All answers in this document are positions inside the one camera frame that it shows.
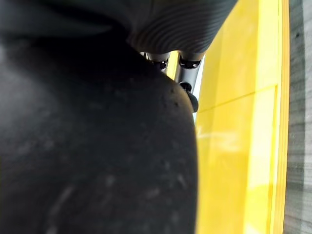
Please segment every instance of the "yellow panel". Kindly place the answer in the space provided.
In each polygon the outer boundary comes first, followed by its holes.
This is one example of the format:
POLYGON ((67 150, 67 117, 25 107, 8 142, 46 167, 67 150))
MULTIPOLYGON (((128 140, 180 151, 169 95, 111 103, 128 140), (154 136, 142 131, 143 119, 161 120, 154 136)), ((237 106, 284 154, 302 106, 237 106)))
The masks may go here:
POLYGON ((197 115, 198 234, 265 233, 274 96, 271 88, 197 115))
POLYGON ((237 3, 206 53, 199 111, 277 83, 277 13, 277 0, 237 3))
POLYGON ((239 0, 206 53, 197 234, 282 234, 288 0, 239 0))
POLYGON ((169 61, 168 61, 168 68, 167 68, 167 76, 169 76, 171 79, 175 79, 177 57, 178 57, 177 51, 172 51, 170 53, 169 61))

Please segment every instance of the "yellow surface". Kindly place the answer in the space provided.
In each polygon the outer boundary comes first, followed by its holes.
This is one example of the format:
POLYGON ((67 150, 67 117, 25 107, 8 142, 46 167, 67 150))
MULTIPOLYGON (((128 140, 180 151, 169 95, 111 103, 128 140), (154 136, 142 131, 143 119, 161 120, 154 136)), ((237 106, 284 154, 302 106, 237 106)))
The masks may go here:
POLYGON ((239 0, 206 53, 196 119, 197 234, 281 234, 287 0, 239 0))
POLYGON ((172 51, 170 53, 168 67, 167 67, 167 76, 169 76, 171 79, 175 79, 177 57, 178 57, 177 51, 172 51))

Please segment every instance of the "gray concrete floor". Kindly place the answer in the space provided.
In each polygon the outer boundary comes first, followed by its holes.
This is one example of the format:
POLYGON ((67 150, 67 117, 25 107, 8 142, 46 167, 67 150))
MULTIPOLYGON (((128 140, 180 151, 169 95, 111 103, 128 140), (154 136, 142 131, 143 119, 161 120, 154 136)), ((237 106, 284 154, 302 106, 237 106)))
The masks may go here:
POLYGON ((291 83, 285 234, 312 234, 312 0, 290 0, 291 83))

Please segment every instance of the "grooved rubber surface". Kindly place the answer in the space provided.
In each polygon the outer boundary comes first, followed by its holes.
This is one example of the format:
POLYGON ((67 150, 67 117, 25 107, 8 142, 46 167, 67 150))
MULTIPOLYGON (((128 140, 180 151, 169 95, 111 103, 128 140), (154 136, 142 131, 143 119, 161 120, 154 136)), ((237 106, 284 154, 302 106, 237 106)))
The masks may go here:
POLYGON ((119 24, 137 50, 204 52, 237 0, 0 0, 0 33, 81 37, 119 24))

